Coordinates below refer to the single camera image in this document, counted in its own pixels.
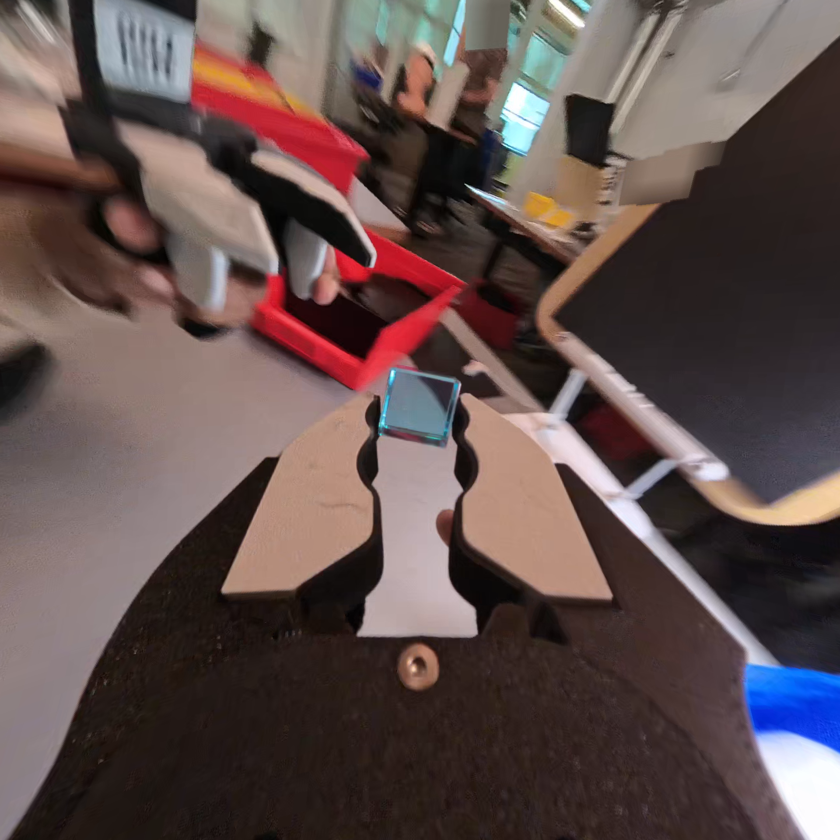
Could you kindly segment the red fabric bag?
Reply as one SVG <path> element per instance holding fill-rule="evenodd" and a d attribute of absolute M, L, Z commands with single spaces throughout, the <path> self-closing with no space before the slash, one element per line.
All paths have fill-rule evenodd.
<path fill-rule="evenodd" d="M 510 351 L 522 316 L 522 301 L 495 282 L 476 277 L 458 297 L 458 315 L 494 350 Z"/>

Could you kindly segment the person's left forearm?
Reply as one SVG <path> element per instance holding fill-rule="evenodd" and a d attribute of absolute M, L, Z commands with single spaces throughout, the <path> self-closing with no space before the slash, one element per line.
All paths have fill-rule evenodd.
<path fill-rule="evenodd" d="M 68 323 L 71 302 L 59 288 L 41 223 L 48 211 L 19 190 L 1 197 L 2 324 L 34 340 L 48 338 Z"/>

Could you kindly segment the blue plastic parts bin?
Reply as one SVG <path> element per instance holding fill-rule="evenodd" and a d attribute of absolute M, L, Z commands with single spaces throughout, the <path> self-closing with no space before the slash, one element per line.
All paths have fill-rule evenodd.
<path fill-rule="evenodd" d="M 756 733 L 786 732 L 839 752 L 839 675 L 747 664 L 743 681 Z"/>

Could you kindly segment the clear blue cube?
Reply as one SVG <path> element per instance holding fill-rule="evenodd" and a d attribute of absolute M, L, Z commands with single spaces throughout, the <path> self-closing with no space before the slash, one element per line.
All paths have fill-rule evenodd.
<path fill-rule="evenodd" d="M 461 383 L 441 374 L 404 366 L 391 368 L 377 433 L 444 448 L 451 435 Z"/>

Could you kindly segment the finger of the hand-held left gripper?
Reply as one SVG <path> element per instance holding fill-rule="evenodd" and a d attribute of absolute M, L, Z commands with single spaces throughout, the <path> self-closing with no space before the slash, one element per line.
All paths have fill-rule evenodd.
<path fill-rule="evenodd" d="M 375 266 L 376 249 L 348 198 L 308 165 L 278 150 L 257 150 L 251 195 L 267 222 L 296 222 L 360 266 Z"/>

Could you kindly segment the wooden desk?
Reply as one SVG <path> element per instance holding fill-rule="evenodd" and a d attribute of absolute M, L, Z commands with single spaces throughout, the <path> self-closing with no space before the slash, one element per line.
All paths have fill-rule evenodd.
<path fill-rule="evenodd" d="M 529 220 L 517 205 L 503 196 L 496 196 L 471 185 L 466 190 L 473 203 L 485 215 L 496 219 L 508 232 L 528 240 L 544 254 L 563 263 L 578 259 L 592 244 L 591 239 Z"/>

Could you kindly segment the mannequin head with helmet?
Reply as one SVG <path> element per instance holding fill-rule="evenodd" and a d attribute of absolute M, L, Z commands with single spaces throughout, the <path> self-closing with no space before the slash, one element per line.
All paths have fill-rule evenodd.
<path fill-rule="evenodd" d="M 425 41 L 415 42 L 406 60 L 397 71 L 392 90 L 391 107 L 395 128 L 401 130 L 409 122 L 427 120 L 437 67 L 434 49 Z"/>

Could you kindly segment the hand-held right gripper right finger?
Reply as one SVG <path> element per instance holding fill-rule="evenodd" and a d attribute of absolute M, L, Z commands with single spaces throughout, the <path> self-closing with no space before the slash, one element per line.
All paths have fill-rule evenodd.
<path fill-rule="evenodd" d="M 610 605 L 610 585 L 542 447 L 472 395 L 458 400 L 452 438 L 460 493 L 448 575 L 476 620 L 502 604 Z"/>

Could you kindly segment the white roll with blue core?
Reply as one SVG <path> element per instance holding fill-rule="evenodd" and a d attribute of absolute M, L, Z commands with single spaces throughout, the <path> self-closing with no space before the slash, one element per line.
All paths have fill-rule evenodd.
<path fill-rule="evenodd" d="M 787 731 L 757 735 L 759 752 L 804 838 L 839 838 L 839 755 Z"/>

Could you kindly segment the person's left hand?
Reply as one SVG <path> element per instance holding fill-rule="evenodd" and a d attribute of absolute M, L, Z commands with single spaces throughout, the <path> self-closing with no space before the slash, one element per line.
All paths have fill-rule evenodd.
<path fill-rule="evenodd" d="M 225 332 L 243 327 L 266 294 L 266 277 L 233 267 L 227 277 L 226 300 L 221 311 L 189 302 L 176 289 L 171 269 L 142 261 L 163 246 L 157 223 L 136 203 L 109 198 L 103 208 L 106 229 L 131 255 L 106 245 L 85 225 L 86 203 L 81 196 L 58 191 L 34 191 L 37 204 L 47 209 L 41 223 L 48 258 L 59 288 L 71 307 L 107 317 L 131 319 L 138 308 L 159 307 L 182 326 L 200 331 Z"/>

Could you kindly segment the red plastic parts bin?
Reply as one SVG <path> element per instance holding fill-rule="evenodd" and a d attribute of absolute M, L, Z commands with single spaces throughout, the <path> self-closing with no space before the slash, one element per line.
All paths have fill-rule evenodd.
<path fill-rule="evenodd" d="M 466 283 L 427 262 L 401 245 L 366 228 L 377 252 L 373 268 L 360 266 L 337 252 L 344 296 L 363 304 L 365 292 L 394 292 L 409 298 L 407 309 L 389 322 L 366 359 L 342 351 L 334 343 L 310 330 L 285 310 L 285 274 L 270 276 L 264 300 L 251 320 L 252 329 L 353 391 L 363 390 L 402 357 L 410 356 L 430 335 L 445 309 L 466 289 Z"/>

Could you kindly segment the black board with wooden rim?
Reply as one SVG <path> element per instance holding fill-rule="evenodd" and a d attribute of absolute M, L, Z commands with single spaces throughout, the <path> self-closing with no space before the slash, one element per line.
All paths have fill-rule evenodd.
<path fill-rule="evenodd" d="M 835 39 L 682 189 L 640 187 L 542 296 L 573 333 L 729 469 L 688 479 L 733 518 L 838 518 Z"/>
<path fill-rule="evenodd" d="M 610 102 L 572 93 L 565 98 L 566 152 L 560 186 L 579 222 L 593 223 L 605 183 L 615 107 Z"/>

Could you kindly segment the red ribbed crate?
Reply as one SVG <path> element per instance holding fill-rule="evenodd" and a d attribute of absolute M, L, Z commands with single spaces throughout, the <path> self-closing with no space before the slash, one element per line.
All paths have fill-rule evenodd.
<path fill-rule="evenodd" d="M 309 165 L 348 196 L 369 154 L 267 70 L 199 41 L 193 58 L 192 104 L 244 124 L 262 140 Z"/>

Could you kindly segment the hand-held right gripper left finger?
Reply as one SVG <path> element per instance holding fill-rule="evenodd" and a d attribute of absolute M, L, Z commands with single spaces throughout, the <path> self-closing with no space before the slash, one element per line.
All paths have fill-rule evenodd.
<path fill-rule="evenodd" d="M 281 453 L 222 585 L 229 601 L 334 605 L 358 612 L 382 577 L 381 399 L 362 394 Z"/>

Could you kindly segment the yellow bin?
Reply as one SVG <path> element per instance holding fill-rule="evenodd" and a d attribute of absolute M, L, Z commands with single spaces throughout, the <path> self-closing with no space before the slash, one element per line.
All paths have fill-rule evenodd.
<path fill-rule="evenodd" d="M 567 228 L 575 221 L 573 212 L 559 205 L 550 196 L 529 192 L 521 205 L 528 221 L 547 228 Z"/>

